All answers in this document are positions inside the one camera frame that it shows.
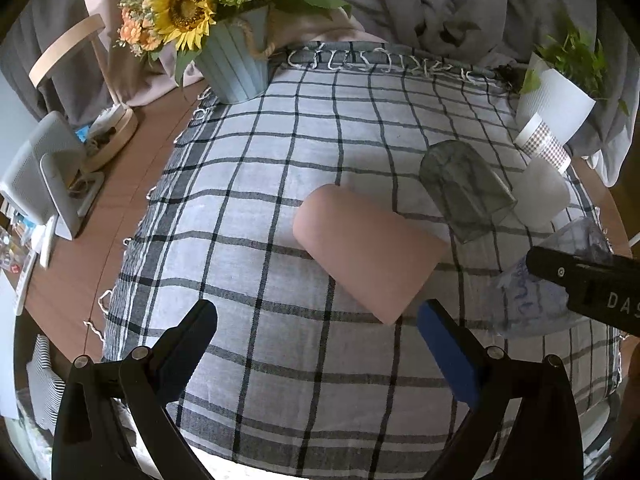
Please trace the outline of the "clear bluish plastic cup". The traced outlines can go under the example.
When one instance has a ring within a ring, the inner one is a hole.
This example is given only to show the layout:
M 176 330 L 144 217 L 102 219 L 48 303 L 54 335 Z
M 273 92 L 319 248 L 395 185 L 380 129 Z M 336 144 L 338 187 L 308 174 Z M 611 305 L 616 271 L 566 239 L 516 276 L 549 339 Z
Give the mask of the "clear bluish plastic cup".
M 563 226 L 540 246 L 597 263 L 612 260 L 600 226 L 587 217 Z M 480 308 L 493 333 L 525 338 L 569 330 L 582 322 L 585 318 L 568 310 L 567 301 L 563 287 L 531 274 L 521 258 L 491 280 Z

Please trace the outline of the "white frosted cup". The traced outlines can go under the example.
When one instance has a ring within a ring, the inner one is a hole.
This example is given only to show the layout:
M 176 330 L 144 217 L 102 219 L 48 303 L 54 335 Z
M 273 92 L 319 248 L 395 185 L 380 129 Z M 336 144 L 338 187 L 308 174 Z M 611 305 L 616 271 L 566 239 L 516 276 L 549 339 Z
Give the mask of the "white frosted cup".
M 570 191 L 562 174 L 539 157 L 530 161 L 512 193 L 515 217 L 529 229 L 545 226 L 570 204 Z

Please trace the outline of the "dark grey glass cup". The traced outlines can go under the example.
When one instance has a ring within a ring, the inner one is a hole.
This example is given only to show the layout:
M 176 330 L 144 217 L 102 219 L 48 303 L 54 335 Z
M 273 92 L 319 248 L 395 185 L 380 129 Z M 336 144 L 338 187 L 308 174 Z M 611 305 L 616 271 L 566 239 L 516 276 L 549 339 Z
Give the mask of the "dark grey glass cup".
M 442 141 L 424 155 L 419 180 L 462 243 L 486 235 L 510 214 L 510 188 L 469 143 Z

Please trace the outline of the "white patterned paper cup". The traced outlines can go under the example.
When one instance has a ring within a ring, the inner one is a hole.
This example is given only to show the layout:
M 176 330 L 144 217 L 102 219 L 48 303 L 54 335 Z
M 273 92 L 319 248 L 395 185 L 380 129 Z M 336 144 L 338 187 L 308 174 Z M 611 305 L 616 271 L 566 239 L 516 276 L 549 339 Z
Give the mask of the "white patterned paper cup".
M 545 160 L 560 174 L 570 166 L 570 155 L 538 113 L 526 122 L 514 144 L 530 158 Z

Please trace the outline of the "pink plastic cup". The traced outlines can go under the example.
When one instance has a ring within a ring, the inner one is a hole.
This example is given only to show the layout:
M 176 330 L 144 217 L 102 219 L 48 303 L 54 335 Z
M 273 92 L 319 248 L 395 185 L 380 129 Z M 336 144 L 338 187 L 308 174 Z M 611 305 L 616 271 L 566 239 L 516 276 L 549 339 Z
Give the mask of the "pink plastic cup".
M 293 235 L 381 323 L 414 303 L 449 244 L 344 186 L 326 184 L 297 209 Z

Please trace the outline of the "grey star cushion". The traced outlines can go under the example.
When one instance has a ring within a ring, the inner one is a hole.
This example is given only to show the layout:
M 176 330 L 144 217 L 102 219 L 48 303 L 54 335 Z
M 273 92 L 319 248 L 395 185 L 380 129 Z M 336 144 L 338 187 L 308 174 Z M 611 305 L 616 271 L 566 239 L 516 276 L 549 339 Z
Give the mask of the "grey star cushion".
M 36 423 L 41 429 L 55 434 L 65 382 L 52 370 L 50 341 L 46 336 L 36 337 L 34 352 L 26 365 L 26 372 Z

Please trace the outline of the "white plant pot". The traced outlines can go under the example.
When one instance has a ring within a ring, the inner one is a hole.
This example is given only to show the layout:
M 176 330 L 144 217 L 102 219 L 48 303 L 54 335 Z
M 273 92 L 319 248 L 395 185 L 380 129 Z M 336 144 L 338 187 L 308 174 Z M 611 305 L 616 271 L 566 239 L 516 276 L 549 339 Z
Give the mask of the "white plant pot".
M 596 104 L 536 53 L 530 56 L 524 87 L 515 115 L 518 128 L 523 129 L 538 114 L 562 145 L 574 136 Z

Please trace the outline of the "checkered grey tablecloth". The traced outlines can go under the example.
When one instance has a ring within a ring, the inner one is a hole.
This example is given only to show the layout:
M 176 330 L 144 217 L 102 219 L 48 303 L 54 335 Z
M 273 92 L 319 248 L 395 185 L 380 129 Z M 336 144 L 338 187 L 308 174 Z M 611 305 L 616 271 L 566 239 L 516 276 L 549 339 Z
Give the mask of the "checkered grey tablecloth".
M 296 243 L 296 209 L 345 185 L 449 246 L 425 290 L 484 344 L 492 278 L 567 223 L 594 218 L 578 175 L 537 229 L 507 218 L 463 244 L 419 180 L 426 151 L 472 146 L 506 184 L 526 167 L 515 96 L 484 68 L 401 46 L 289 48 L 263 96 L 202 103 L 128 243 L 103 354 L 154 344 L 205 298 L 218 328 L 168 411 L 203 457 L 308 479 L 419 479 L 465 414 L 406 313 L 386 326 Z

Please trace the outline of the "green potted plant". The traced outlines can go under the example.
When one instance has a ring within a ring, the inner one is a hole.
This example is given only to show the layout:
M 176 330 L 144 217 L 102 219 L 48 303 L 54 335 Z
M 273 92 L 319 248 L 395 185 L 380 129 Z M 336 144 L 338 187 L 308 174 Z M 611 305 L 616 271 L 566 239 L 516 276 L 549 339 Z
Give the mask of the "green potted plant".
M 559 37 L 548 35 L 544 44 L 536 44 L 533 54 L 593 101 L 609 100 L 605 94 L 608 61 L 601 40 L 591 44 L 588 32 L 573 22 L 563 0 L 551 0 L 549 9 Z

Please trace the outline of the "white mini projector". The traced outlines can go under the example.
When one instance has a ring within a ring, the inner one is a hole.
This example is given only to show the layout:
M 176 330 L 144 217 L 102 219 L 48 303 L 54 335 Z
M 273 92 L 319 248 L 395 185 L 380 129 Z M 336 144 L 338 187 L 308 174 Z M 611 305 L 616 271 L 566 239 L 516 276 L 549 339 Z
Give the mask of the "white mini projector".
M 85 172 L 85 145 L 58 112 L 42 118 L 1 178 L 1 194 L 36 226 L 58 220 L 55 233 L 75 238 L 104 183 Z

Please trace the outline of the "grey curtain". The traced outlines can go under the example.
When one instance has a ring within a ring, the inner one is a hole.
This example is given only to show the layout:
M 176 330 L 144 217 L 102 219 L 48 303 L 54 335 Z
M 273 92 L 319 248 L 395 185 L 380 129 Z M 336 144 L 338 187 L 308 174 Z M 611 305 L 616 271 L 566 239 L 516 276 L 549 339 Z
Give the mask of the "grey curtain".
M 380 41 L 494 67 L 524 63 L 554 30 L 551 0 L 346 0 Z M 606 60 L 605 94 L 568 146 L 613 185 L 634 140 L 639 107 L 639 0 L 563 0 Z M 1 0 L 1 79 L 24 112 L 65 114 L 60 82 L 36 89 L 28 73 L 52 42 L 88 13 L 85 0 Z

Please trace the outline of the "white wooden desk lamp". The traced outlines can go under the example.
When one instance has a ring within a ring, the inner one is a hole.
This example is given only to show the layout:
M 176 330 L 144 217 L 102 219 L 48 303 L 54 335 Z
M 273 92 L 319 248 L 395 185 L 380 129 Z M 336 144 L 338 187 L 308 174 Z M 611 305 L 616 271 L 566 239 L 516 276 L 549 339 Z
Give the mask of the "white wooden desk lamp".
M 84 18 L 54 40 L 28 73 L 36 89 L 49 79 L 60 82 L 66 91 L 63 103 L 67 118 L 78 125 L 90 125 L 84 142 L 85 172 L 99 170 L 115 158 L 139 125 L 136 113 L 122 102 L 108 74 L 100 41 L 104 28 L 101 15 Z

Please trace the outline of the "light blue ribbed vase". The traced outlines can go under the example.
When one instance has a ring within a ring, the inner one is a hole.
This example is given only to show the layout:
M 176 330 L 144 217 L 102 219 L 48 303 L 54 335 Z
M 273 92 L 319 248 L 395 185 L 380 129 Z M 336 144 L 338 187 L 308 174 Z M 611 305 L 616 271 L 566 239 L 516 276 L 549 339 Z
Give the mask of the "light blue ribbed vase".
M 257 98 L 268 86 L 268 8 L 251 10 L 218 22 L 203 44 L 194 64 L 224 104 Z

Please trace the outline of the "sunflower bouquet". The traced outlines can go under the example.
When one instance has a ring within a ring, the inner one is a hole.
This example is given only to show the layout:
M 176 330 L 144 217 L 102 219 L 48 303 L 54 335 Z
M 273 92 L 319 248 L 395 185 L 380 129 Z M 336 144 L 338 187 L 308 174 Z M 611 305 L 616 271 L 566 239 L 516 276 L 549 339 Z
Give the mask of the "sunflower bouquet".
M 259 61 L 276 50 L 269 41 L 258 48 L 257 32 L 248 21 L 250 11 L 277 9 L 289 14 L 321 15 L 343 11 L 352 15 L 346 0 L 119 0 L 122 24 L 116 44 L 137 58 L 155 61 L 172 44 L 176 51 L 175 81 L 182 84 L 186 66 L 203 55 L 215 32 L 224 24 L 238 28 L 248 52 Z

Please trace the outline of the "pink curtain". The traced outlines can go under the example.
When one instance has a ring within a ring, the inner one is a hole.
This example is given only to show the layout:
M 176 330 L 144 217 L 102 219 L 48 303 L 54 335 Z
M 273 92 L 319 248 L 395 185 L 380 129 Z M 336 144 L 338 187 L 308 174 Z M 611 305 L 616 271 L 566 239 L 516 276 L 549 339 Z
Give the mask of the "pink curtain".
M 99 38 L 107 52 L 108 76 L 119 99 L 130 106 L 143 106 L 177 87 L 175 83 L 176 54 L 166 47 L 156 60 L 137 58 L 128 49 L 116 44 L 122 24 L 119 0 L 85 0 L 88 13 L 99 14 L 105 29 Z M 295 15 L 278 10 L 268 18 L 268 40 L 276 47 L 303 44 L 308 41 L 374 41 L 353 16 L 337 10 L 332 18 L 321 15 Z

